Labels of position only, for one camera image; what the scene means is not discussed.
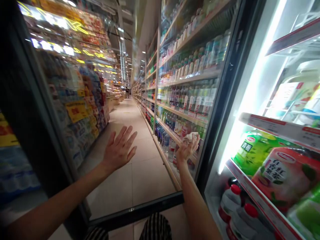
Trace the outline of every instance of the yellow sign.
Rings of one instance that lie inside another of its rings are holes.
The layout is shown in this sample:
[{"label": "yellow sign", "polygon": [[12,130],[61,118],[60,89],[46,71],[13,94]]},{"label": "yellow sign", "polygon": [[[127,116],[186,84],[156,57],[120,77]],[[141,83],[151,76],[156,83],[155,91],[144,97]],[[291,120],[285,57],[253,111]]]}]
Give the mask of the yellow sign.
[{"label": "yellow sign", "polygon": [[83,89],[78,89],[78,90],[77,90],[77,93],[78,93],[78,96],[79,96],[79,97],[84,97],[84,96],[85,96]]},{"label": "yellow sign", "polygon": [[0,113],[0,147],[19,145],[16,135],[12,132],[4,115]]},{"label": "yellow sign", "polygon": [[88,116],[84,101],[66,103],[66,109],[73,123],[76,123]]}]

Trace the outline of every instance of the fluorescent light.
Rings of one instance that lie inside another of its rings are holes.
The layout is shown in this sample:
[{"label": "fluorescent light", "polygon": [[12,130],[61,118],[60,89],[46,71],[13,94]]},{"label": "fluorescent light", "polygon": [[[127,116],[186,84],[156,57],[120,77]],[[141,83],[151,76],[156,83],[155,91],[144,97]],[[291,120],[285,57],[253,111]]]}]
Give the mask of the fluorescent light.
[{"label": "fluorescent light", "polygon": [[68,1],[68,3],[72,6],[72,7],[76,7],[77,5],[74,3],[74,2],[72,2],[72,1]]}]

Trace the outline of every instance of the bottle cap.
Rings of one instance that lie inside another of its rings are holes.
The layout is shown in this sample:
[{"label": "bottle cap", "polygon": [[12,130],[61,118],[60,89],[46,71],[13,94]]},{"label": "bottle cap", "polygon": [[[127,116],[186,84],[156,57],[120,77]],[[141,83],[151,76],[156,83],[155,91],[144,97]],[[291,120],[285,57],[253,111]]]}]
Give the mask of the bottle cap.
[{"label": "bottle cap", "polygon": [[246,205],[244,205],[244,210],[250,217],[253,217],[253,218],[258,217],[258,211],[250,203],[246,203]]},{"label": "bottle cap", "polygon": [[241,193],[241,189],[235,184],[231,185],[231,191],[236,195],[240,195]]}]

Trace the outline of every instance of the juice box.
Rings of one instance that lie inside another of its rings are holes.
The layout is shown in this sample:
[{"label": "juice box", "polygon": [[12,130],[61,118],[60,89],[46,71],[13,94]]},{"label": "juice box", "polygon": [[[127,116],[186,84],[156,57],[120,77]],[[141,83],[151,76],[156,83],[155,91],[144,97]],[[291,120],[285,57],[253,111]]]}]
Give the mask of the juice box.
[{"label": "juice box", "polygon": [[320,179],[320,162],[304,149],[274,148],[252,182],[282,212],[295,204]]}]

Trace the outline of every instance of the aisle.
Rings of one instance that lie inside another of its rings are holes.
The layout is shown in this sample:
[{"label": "aisle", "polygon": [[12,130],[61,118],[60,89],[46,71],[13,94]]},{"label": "aisle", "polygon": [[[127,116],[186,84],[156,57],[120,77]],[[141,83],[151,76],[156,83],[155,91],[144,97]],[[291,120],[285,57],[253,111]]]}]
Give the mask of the aisle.
[{"label": "aisle", "polygon": [[[92,213],[90,219],[109,215],[175,192],[146,122],[132,98],[125,99],[110,113],[110,121],[106,129],[79,168],[80,174],[89,172],[102,160],[110,133],[116,131],[118,134],[123,125],[132,125],[133,131],[138,132],[133,143],[133,146],[137,146],[136,155],[87,197]],[[173,228],[174,239],[186,239],[188,228],[182,206],[169,209],[164,212],[164,215]],[[144,222],[145,220],[142,220],[112,231],[110,239],[139,239]]]}]

